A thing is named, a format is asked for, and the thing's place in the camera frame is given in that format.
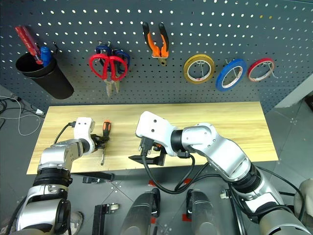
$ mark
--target yellow tape roll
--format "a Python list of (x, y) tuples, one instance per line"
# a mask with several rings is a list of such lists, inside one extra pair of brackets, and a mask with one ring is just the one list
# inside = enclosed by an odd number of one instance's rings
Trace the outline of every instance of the yellow tape roll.
[[(205, 62), (210, 68), (209, 72), (201, 78), (194, 78), (189, 74), (189, 70), (191, 66), (196, 62), (199, 62), (199, 63)], [(214, 61), (212, 60), (210, 56), (207, 56), (204, 54), (198, 54), (198, 55), (191, 56), (186, 61), (183, 70), (184, 70), (184, 76), (188, 82), (191, 82), (194, 84), (200, 84), (200, 83), (206, 82), (213, 76), (213, 73), (215, 71), (215, 65), (214, 65)]]

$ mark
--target blue tape roll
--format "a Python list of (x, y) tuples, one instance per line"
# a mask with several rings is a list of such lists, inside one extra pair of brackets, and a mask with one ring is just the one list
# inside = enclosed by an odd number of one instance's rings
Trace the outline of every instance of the blue tape roll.
[[(223, 86), (223, 81), (224, 81), (225, 77), (235, 67), (241, 67), (241, 71), (239, 72), (239, 73), (241, 73), (240, 76), (236, 77), (231, 83)], [(244, 60), (242, 60), (242, 59), (233, 60), (228, 65), (226, 65), (223, 68), (223, 70), (221, 71), (221, 73), (219, 74), (218, 78), (216, 79), (216, 84), (215, 84), (216, 88), (221, 92), (225, 92), (225, 91), (232, 89), (243, 78), (244, 74), (246, 73), (246, 70), (247, 70), (247, 68), (246, 68), (246, 63)]]

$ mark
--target screwdriver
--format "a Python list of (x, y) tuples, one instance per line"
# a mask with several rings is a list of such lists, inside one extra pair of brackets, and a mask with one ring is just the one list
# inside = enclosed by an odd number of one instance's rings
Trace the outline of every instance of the screwdriver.
[[(109, 120), (105, 120), (102, 126), (103, 139), (105, 142), (110, 139), (109, 138), (110, 131), (111, 131), (111, 122)], [(103, 165), (104, 163), (104, 148), (105, 146), (103, 146), (102, 159), (100, 163), (101, 165)]]

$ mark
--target red tape roll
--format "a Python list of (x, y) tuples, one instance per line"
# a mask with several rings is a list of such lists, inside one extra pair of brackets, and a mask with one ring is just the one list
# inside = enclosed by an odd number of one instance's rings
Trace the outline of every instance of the red tape roll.
[[(259, 65), (263, 64), (263, 63), (271, 63), (270, 69), (268, 70), (267, 73), (265, 73), (263, 76), (261, 77), (256, 77), (253, 78), (251, 77), (251, 73), (252, 71)], [(261, 60), (256, 61), (255, 63), (253, 63), (250, 68), (248, 69), (248, 78), (251, 82), (260, 82), (262, 80), (264, 80), (265, 78), (267, 78), (268, 76), (271, 75), (271, 73), (273, 73), (273, 70), (275, 68), (275, 63), (271, 58), (263, 58)]]

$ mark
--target orange pliers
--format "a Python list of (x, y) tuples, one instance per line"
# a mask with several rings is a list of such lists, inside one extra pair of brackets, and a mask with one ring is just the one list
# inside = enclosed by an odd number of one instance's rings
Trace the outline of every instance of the orange pliers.
[(149, 25), (147, 22), (142, 23), (143, 34), (145, 36), (146, 43), (149, 49), (152, 51), (152, 57), (157, 58), (161, 65), (166, 66), (166, 58), (169, 55), (169, 40), (168, 36), (164, 27), (163, 23), (158, 24), (158, 28), (160, 30), (161, 38), (163, 41), (163, 46), (160, 49), (158, 46), (155, 45), (154, 41), (152, 40), (151, 33), (149, 31)]

